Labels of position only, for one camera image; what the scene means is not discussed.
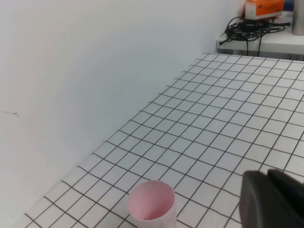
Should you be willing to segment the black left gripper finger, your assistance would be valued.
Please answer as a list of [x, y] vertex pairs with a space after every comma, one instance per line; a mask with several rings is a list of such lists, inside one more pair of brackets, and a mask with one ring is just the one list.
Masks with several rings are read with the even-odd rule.
[[243, 228], [302, 228], [304, 185], [280, 170], [246, 171], [239, 214]]

